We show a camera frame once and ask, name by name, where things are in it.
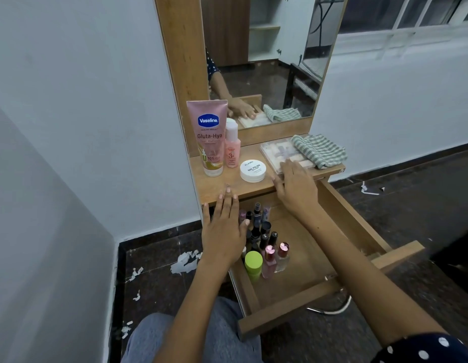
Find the wooden drawer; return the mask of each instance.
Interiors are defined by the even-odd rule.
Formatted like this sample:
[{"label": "wooden drawer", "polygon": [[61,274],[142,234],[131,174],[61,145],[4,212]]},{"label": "wooden drawer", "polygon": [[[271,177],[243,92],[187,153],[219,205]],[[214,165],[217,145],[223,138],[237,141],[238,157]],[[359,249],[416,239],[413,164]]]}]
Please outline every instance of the wooden drawer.
[{"label": "wooden drawer", "polygon": [[[346,237],[383,271],[388,271],[424,249],[417,241],[393,250],[373,228],[348,204],[326,179],[316,181],[320,205]],[[330,262],[310,236],[279,202],[276,192],[241,201],[240,207],[252,209],[254,203],[271,205],[271,230],[279,233],[278,244],[290,244],[291,259],[287,268],[271,279],[259,278],[254,283],[241,260],[230,269],[232,284],[244,318],[238,322],[241,340],[255,336],[285,322],[310,302],[342,287],[335,279]]]}]

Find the green striped towel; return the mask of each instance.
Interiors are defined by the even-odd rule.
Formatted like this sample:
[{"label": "green striped towel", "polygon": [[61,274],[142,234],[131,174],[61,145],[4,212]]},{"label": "green striped towel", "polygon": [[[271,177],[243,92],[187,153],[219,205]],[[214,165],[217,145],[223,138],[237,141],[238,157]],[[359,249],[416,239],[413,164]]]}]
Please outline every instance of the green striped towel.
[{"label": "green striped towel", "polygon": [[301,118],[298,109],[294,108],[272,109],[269,105],[265,104],[262,106],[262,110],[271,122],[285,122]]},{"label": "green striped towel", "polygon": [[338,146],[322,134],[306,137],[295,135],[291,142],[306,158],[315,163],[318,169],[333,167],[348,158],[344,147]]}]

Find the white wall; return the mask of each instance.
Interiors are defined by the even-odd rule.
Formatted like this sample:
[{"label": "white wall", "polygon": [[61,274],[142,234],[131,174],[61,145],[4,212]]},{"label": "white wall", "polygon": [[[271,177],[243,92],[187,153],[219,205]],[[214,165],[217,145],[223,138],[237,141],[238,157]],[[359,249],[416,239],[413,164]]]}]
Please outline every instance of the white wall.
[{"label": "white wall", "polygon": [[152,0],[0,0],[0,108],[115,238],[200,219]]},{"label": "white wall", "polygon": [[[329,4],[323,4],[323,15],[326,14]],[[322,46],[331,46],[337,38],[338,23],[340,22],[341,11],[343,10],[343,2],[333,4],[330,11],[323,20],[322,25]],[[320,24],[320,9],[317,6],[313,11],[311,18],[310,32],[316,29]],[[306,47],[318,47],[320,44],[320,30],[308,35]]]},{"label": "white wall", "polygon": [[346,171],[331,180],[468,143],[468,52],[333,56],[310,133],[347,149]]},{"label": "white wall", "polygon": [[0,363],[102,361],[115,247],[0,109]]}]

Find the jeans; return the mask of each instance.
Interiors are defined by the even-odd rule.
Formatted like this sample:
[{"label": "jeans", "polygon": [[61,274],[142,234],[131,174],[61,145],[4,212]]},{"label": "jeans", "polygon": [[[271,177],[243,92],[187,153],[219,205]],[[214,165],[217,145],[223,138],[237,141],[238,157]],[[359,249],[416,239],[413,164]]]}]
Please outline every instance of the jeans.
[{"label": "jeans", "polygon": [[[216,298],[207,327],[203,363],[262,363],[260,337],[245,342],[237,337],[237,320],[241,318],[236,302]],[[131,334],[121,363],[152,363],[173,320],[161,313],[145,317]]]}]

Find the white round container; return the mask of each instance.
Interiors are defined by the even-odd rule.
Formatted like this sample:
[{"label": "white round container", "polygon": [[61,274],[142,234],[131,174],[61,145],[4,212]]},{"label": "white round container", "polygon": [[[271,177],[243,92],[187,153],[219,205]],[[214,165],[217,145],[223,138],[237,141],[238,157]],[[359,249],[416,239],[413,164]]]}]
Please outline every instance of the white round container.
[{"label": "white round container", "polygon": [[266,175],[266,164],[256,159],[242,162],[239,168],[241,170],[241,178],[246,182],[261,182]]}]

